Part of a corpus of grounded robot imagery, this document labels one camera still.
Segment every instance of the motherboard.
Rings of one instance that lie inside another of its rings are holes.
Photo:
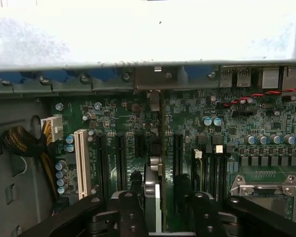
[[[58,193],[71,203],[110,199],[139,182],[148,197],[148,168],[160,185],[162,231],[188,230],[180,200],[191,191],[221,204],[244,196],[296,222],[296,86],[285,75],[272,84],[273,72],[222,69],[218,88],[52,98],[64,133],[55,142]]]

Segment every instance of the white power connector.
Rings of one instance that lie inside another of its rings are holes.
[[[40,120],[41,128],[43,128],[45,121],[50,121],[51,123],[52,142],[55,142],[59,139],[63,139],[64,137],[63,118],[61,116],[54,116],[54,117],[41,119]]]

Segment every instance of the power connector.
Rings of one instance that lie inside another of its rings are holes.
[[[54,116],[54,117],[41,119],[40,120],[41,128],[43,128],[45,121],[46,122],[50,121],[52,142],[63,139],[64,137],[63,118],[61,116]]]

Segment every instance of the green circuit board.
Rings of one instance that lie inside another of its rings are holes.
[[[63,117],[65,138],[82,128],[94,131],[93,141],[90,141],[88,146],[92,189],[106,198],[116,191],[129,189],[130,177],[134,171],[140,171],[144,175],[144,167],[149,164],[151,138],[161,137],[165,159],[166,193],[162,194],[165,198],[162,208],[166,209],[165,230],[186,231],[180,222],[175,204],[174,177],[178,174],[187,174],[193,181],[192,187],[195,191],[208,192],[217,201],[230,195],[237,175],[242,175],[247,184],[282,184],[289,175],[296,177],[296,161],[294,165],[289,163],[271,166],[269,161],[267,164],[259,163],[255,166],[244,165],[242,159],[252,157],[265,157],[267,160],[271,157],[296,159],[296,142],[295,145],[288,145],[283,141],[287,134],[296,140],[296,101],[283,102],[279,96],[266,96],[228,109],[219,106],[251,92],[253,91],[247,88],[160,92],[162,96],[159,111],[151,110],[146,93],[62,97],[53,98],[52,112],[55,116]],[[63,105],[62,111],[55,109],[58,103]],[[96,103],[101,104],[99,110],[95,109]],[[272,116],[268,113],[270,110],[277,110],[280,114]],[[239,116],[234,111],[245,111],[247,114]],[[91,114],[91,119],[83,121],[82,116],[86,113]],[[219,118],[220,123],[218,126],[213,122],[206,125],[207,118],[211,121]],[[104,134],[106,137],[105,162],[99,161],[97,134]],[[118,170],[116,163],[116,136],[119,134],[125,137],[126,166],[123,170]],[[135,136],[138,134],[143,136],[146,144],[145,152],[140,157],[136,153],[135,144]],[[257,144],[256,139],[260,134],[267,137],[267,144]],[[254,144],[249,145],[245,141],[248,135],[255,138]],[[271,135],[280,137],[279,145],[270,143]],[[200,144],[198,136],[208,137],[208,143]],[[213,152],[214,141],[224,146],[223,154]],[[68,164],[69,188],[64,195],[75,195],[77,179],[74,152],[67,151],[68,144],[65,140],[57,141],[55,146],[56,159],[63,159]],[[206,162],[195,162],[194,149],[203,152]],[[174,167],[176,159],[180,164],[179,168]],[[194,182],[195,173],[201,180],[199,184]],[[119,180],[120,177],[125,177],[123,182]],[[275,195],[274,192],[258,194],[254,198],[254,202],[272,210],[282,206],[280,214],[296,221],[296,198],[283,194]]]

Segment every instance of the white pci slot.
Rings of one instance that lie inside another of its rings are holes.
[[[90,160],[87,136],[87,129],[79,129],[74,132],[79,200],[88,196],[91,192]]]

